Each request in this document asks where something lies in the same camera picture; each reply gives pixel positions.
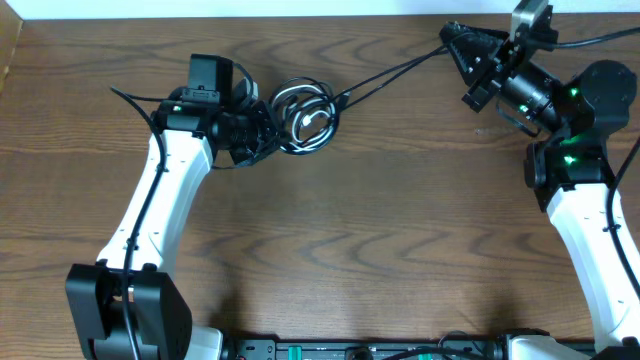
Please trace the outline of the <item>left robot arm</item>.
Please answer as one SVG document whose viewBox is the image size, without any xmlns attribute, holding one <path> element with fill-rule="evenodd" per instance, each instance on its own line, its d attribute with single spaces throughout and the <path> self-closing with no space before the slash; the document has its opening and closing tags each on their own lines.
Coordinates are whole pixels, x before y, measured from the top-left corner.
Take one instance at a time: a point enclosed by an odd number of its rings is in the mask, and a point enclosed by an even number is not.
<svg viewBox="0 0 640 360">
<path fill-rule="evenodd" d="M 280 146 L 281 127 L 249 74 L 194 54 L 188 81 L 144 113 L 151 138 L 125 215 L 91 265 L 75 264 L 65 291 L 87 359 L 232 359 L 222 331 L 197 326 L 173 277 L 192 202 L 216 155 L 248 167 Z"/>
</svg>

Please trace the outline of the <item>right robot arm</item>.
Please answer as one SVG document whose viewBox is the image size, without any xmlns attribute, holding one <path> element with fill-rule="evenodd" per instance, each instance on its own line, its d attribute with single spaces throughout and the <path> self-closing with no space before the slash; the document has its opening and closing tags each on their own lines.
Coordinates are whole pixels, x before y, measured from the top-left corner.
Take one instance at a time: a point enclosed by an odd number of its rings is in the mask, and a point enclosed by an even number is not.
<svg viewBox="0 0 640 360">
<path fill-rule="evenodd" d="M 598 359 L 639 355 L 639 252 L 626 225 L 607 140 L 623 129 L 637 95 L 636 75 L 599 60 L 568 82 L 532 61 L 557 47 L 537 22 L 512 32 L 448 23 L 440 39 L 467 85 L 465 103 L 511 108 L 508 120 L 531 138 L 526 185 L 567 248 L 586 299 Z"/>
</svg>

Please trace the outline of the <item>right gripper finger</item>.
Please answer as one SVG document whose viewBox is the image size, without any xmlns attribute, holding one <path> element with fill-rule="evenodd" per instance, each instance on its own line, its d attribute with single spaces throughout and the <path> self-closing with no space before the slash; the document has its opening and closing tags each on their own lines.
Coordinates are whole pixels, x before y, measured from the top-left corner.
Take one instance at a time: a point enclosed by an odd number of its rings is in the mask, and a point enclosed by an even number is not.
<svg viewBox="0 0 640 360">
<path fill-rule="evenodd" d="M 490 67 L 500 49 L 499 43 L 454 42 L 447 46 L 467 86 L 476 82 Z"/>
<path fill-rule="evenodd" d="M 444 44 L 458 50 L 493 50 L 510 37 L 505 31 L 471 27 L 458 22 L 445 24 L 439 36 Z"/>
</svg>

